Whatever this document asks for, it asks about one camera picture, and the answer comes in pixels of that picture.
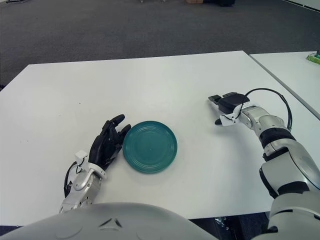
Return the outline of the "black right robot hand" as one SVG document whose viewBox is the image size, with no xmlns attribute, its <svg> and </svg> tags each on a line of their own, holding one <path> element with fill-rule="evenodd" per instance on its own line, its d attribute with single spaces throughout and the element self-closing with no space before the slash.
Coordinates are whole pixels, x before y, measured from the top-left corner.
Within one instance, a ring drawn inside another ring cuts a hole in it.
<svg viewBox="0 0 320 240">
<path fill-rule="evenodd" d="M 237 92 L 229 92 L 223 96 L 212 95 L 208 97 L 208 100 L 217 106 L 220 113 L 214 124 L 224 127 L 238 123 L 242 107 L 250 102 L 247 96 Z"/>
</svg>

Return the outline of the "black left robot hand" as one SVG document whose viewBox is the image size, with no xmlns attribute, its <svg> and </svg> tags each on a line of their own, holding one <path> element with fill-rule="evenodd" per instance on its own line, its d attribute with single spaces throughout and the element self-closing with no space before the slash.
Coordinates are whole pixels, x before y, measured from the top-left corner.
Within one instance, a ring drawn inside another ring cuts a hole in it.
<svg viewBox="0 0 320 240">
<path fill-rule="evenodd" d="M 131 125 L 127 124 L 121 131 L 116 130 L 116 127 L 124 119 L 125 115 L 120 114 L 105 122 L 90 148 L 89 163 L 95 164 L 105 171 L 114 161 L 131 129 Z"/>
</svg>

